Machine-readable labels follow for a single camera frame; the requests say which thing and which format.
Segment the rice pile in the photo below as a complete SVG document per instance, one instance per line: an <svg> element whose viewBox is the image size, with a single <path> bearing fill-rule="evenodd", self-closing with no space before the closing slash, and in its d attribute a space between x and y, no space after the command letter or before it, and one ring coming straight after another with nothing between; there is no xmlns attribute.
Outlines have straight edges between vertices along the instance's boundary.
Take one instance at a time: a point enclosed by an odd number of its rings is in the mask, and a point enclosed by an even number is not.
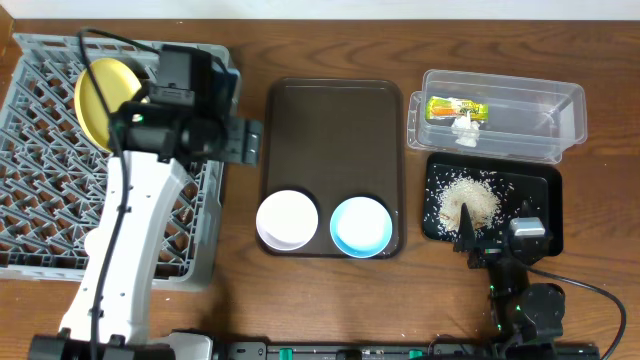
<svg viewBox="0 0 640 360"><path fill-rule="evenodd" d="M505 221L514 191L495 171L436 169L427 180L424 229L432 239L449 241L458 232L465 205L477 235L496 230Z"/></svg>

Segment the white round bowl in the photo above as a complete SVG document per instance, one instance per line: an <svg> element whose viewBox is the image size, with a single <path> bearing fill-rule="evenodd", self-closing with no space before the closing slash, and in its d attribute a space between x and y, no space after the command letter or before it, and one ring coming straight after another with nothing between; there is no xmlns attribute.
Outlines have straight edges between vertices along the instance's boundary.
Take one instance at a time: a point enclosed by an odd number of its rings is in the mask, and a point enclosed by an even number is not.
<svg viewBox="0 0 640 360"><path fill-rule="evenodd" d="M319 215L314 202L304 193L281 190L260 204L255 222L259 237L269 248L293 251L314 237Z"/></svg>

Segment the light blue round bowl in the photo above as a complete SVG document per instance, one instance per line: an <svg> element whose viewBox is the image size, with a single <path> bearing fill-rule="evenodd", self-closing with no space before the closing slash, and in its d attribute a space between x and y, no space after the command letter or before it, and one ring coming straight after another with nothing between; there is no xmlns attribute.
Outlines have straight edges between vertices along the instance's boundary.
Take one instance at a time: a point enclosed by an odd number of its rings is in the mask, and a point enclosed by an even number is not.
<svg viewBox="0 0 640 360"><path fill-rule="evenodd" d="M382 253L391 242L392 218L384 205L371 197L351 197L333 211L329 223L335 246L349 257L365 259Z"/></svg>

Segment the white tissue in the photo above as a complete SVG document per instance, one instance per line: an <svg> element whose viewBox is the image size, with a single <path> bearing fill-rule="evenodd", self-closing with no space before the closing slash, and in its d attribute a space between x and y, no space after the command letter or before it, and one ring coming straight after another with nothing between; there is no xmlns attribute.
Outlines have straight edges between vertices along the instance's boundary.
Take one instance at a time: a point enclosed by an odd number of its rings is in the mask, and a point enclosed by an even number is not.
<svg viewBox="0 0 640 360"><path fill-rule="evenodd" d="M470 113L457 117L451 125L452 133L457 137L456 143L474 148L479 138L480 124L471 119Z"/></svg>

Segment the yellow snack wrapper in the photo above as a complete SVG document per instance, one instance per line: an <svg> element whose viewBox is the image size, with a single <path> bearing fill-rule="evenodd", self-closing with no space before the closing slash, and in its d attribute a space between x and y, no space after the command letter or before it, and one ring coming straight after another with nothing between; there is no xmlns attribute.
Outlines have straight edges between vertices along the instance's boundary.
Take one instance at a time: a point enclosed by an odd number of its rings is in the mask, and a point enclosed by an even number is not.
<svg viewBox="0 0 640 360"><path fill-rule="evenodd" d="M432 96L426 105L427 120L441 120L469 115L472 121L484 122L489 118L489 106L469 99Z"/></svg>

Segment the white paper cup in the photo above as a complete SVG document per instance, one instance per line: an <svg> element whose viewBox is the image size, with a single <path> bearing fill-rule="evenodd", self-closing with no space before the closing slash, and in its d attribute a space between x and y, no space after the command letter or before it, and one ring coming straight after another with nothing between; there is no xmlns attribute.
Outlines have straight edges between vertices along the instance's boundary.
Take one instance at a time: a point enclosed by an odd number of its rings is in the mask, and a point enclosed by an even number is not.
<svg viewBox="0 0 640 360"><path fill-rule="evenodd" d="M101 260L105 253L104 235L100 228L94 228L89 231L85 237L84 248L90 260Z"/></svg>

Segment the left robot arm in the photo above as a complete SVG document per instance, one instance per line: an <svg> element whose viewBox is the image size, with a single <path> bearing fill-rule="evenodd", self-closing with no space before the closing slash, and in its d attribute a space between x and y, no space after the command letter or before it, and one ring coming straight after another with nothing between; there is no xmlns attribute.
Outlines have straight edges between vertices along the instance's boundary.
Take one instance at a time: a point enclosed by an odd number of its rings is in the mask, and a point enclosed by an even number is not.
<svg viewBox="0 0 640 360"><path fill-rule="evenodd" d="M186 167L215 160L254 166L262 125L232 113L237 75L191 47L158 50L156 80L106 112L107 196L88 236L88 267L60 329L33 337L31 359L211 359L193 332L152 340L150 298L162 237Z"/></svg>

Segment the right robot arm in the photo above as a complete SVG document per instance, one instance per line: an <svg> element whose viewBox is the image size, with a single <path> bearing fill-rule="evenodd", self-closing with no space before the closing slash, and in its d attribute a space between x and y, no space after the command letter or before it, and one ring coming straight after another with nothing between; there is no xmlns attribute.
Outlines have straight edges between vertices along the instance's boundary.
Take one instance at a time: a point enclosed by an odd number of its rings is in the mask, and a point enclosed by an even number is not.
<svg viewBox="0 0 640 360"><path fill-rule="evenodd" d="M461 206L453 250L468 255L470 269L489 275L491 315L499 335L491 341L498 359L557 359L554 340L563 335L565 293L552 283L532 283L531 265L547 256L551 236L542 220L524 212L499 240L476 234L469 209Z"/></svg>

